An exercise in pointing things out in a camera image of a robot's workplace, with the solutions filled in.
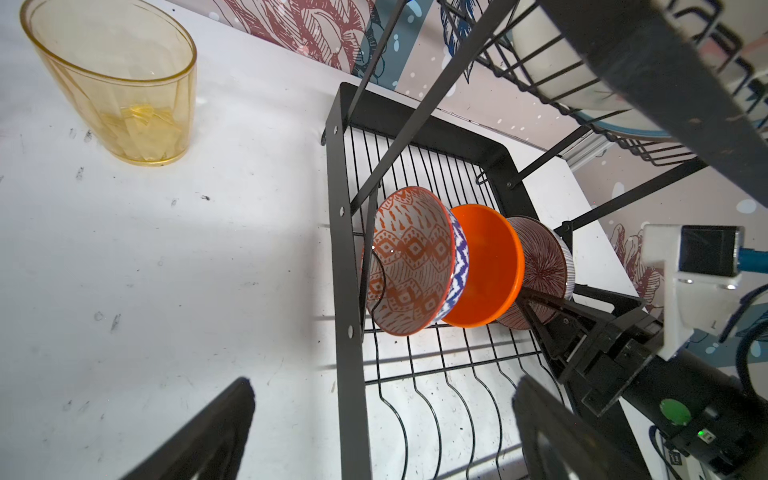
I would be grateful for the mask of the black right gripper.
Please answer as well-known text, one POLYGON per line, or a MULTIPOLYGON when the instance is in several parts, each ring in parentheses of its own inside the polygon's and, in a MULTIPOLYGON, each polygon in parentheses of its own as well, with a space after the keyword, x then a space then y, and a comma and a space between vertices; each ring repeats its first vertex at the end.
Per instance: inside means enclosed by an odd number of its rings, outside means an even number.
POLYGON ((609 312, 523 287, 518 307, 543 342, 547 354, 563 360, 561 382, 580 378, 587 392, 580 402, 600 417, 622 396, 663 344, 663 323, 646 311, 641 297, 591 287, 575 286, 574 293, 608 303, 609 312), (540 320, 533 307, 550 311, 540 320))

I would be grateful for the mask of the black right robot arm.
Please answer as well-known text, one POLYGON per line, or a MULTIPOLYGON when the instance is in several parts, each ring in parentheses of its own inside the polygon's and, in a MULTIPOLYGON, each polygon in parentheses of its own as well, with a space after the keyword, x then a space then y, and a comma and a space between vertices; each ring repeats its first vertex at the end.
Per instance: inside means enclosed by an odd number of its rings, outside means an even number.
POLYGON ((663 443, 723 479, 767 476, 767 402, 685 349, 658 356, 663 325, 644 299, 587 285, 576 294, 602 311, 523 288, 515 302, 565 387, 574 413, 627 446, 625 400, 658 429, 663 443))

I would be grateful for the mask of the orange bowl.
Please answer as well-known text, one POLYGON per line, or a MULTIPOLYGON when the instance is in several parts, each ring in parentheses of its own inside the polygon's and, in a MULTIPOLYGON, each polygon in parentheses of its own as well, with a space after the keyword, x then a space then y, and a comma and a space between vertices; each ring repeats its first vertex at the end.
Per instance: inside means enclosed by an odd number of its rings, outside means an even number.
POLYGON ((460 328, 488 325, 515 302, 523 285, 525 260, 520 239, 507 219, 479 204, 452 209, 469 250, 463 293, 444 321, 460 328))

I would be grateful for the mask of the black wire dish rack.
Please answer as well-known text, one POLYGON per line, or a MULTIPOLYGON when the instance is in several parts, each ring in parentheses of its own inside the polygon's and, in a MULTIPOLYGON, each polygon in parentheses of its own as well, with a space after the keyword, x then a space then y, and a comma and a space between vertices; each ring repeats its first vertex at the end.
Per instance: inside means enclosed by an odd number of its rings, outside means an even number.
POLYGON ((763 1, 441 1, 444 70, 377 94, 427 1, 378 1, 326 122, 345 479, 767 475, 767 404, 705 364, 767 336, 740 221, 645 227, 651 314, 599 221, 723 174, 767 201, 763 1))

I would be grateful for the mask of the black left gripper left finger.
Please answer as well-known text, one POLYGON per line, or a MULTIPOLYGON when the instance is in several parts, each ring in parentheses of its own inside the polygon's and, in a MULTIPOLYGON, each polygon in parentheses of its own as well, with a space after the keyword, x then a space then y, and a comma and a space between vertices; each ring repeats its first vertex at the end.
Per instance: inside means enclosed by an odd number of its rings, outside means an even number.
POLYGON ((254 412, 254 390, 239 377, 125 477, 235 479, 254 412))

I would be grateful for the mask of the yellow plastic cup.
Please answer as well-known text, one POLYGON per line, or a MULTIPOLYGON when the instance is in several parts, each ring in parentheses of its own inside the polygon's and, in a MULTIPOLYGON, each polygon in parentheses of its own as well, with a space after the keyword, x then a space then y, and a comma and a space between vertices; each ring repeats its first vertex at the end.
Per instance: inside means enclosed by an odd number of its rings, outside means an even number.
POLYGON ((146 1, 26 1, 21 26, 84 123, 115 157, 159 166, 189 149, 197 47, 146 1))

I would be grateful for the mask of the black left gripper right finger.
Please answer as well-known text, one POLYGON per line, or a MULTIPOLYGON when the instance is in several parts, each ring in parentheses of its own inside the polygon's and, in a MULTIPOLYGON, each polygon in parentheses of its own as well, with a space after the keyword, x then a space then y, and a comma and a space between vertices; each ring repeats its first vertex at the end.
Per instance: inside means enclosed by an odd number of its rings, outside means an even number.
POLYGON ((520 379, 512 407, 531 479, 650 477, 532 377, 520 379))

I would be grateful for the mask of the white striped bowl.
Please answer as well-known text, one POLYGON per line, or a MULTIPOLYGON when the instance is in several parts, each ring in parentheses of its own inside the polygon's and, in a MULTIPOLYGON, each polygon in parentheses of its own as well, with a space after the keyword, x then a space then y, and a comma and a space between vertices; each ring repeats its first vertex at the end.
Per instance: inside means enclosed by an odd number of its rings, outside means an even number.
POLYGON ((508 217, 524 252, 523 286, 554 297, 570 300, 576 273, 572 253, 566 243, 540 221, 524 217, 508 217))

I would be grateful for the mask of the blue zigzag patterned bowl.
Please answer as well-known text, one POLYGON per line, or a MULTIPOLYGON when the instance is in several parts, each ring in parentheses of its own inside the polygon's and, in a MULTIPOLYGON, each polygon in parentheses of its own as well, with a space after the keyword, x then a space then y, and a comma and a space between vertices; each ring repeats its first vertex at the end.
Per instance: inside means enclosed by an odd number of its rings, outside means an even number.
POLYGON ((459 303, 469 266, 469 245, 455 215, 431 191, 402 188, 374 218, 368 313, 391 335, 418 333, 459 303))

